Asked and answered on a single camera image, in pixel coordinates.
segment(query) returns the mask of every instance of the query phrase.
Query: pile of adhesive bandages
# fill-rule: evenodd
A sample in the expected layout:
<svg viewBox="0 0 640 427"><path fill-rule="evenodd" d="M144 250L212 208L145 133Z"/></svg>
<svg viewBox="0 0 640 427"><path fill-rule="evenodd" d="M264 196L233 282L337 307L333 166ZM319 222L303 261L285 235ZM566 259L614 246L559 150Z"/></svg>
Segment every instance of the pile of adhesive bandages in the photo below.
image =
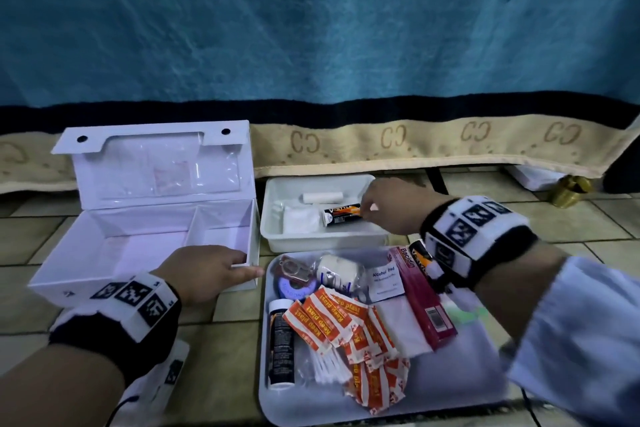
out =
<svg viewBox="0 0 640 427"><path fill-rule="evenodd" d="M398 358L375 306L321 286L304 304L294 302L283 318L317 354L344 348L353 375L346 394L372 414L404 398L410 363Z"/></svg>

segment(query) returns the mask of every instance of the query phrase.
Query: person's left hand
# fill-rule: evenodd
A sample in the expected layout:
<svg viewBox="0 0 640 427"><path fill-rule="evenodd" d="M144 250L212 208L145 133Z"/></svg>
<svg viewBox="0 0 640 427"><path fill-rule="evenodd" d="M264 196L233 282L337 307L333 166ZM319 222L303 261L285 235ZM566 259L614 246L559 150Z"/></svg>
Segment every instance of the person's left hand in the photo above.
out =
<svg viewBox="0 0 640 427"><path fill-rule="evenodd" d="M184 305L192 305L213 300L229 287L264 275L260 267L231 267L245 260L246 254L226 246L185 246L151 273L175 287Z"/></svg>

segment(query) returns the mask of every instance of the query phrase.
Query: open white box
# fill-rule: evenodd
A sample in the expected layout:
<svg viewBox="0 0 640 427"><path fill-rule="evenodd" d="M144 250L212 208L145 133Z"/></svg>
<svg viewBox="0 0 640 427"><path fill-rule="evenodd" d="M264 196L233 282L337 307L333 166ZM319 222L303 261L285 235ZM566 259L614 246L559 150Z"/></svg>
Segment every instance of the open white box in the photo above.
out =
<svg viewBox="0 0 640 427"><path fill-rule="evenodd" d="M258 264L248 121L68 128L52 153L72 155L84 211L29 283L50 302L74 307L185 245L225 245L247 254L239 266Z"/></svg>
<svg viewBox="0 0 640 427"><path fill-rule="evenodd" d="M309 252L335 248L365 248L385 245L388 233L368 221L345 223L319 229L316 233L284 234L282 217L284 206L313 206L319 210L345 204L360 203L371 174L343 174L335 176L276 177L269 179L264 191L260 233L276 253ZM303 204L304 192L342 191L341 203Z"/></svg>

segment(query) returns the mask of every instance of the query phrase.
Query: beige fabric border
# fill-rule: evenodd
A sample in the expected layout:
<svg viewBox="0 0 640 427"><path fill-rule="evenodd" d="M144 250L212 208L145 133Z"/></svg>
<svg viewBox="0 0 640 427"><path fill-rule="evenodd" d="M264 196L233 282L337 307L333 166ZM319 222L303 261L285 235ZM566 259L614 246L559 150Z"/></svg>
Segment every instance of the beige fabric border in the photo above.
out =
<svg viewBox="0 0 640 427"><path fill-rule="evenodd" d="M255 176L340 174L456 164L530 164L601 177L640 134L547 115L401 120L334 129L251 126ZM57 135L0 136L0 192L76 188L68 156L49 152Z"/></svg>

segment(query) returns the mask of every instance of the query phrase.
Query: hand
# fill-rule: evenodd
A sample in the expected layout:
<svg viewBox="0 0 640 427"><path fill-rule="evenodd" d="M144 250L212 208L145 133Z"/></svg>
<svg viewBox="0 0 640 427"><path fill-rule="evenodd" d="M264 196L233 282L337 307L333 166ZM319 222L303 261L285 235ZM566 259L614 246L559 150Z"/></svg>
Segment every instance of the hand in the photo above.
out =
<svg viewBox="0 0 640 427"><path fill-rule="evenodd" d="M246 254L226 246L185 246L151 273L175 287L183 305L192 305L213 300L229 287L264 275L260 267L231 267L245 260Z"/></svg>
<svg viewBox="0 0 640 427"><path fill-rule="evenodd" d="M422 221L453 196L440 194L427 187L408 183L400 178L379 178L369 184L362 197L360 215L389 233L408 235L420 232ZM378 207L371 211L371 205Z"/></svg>

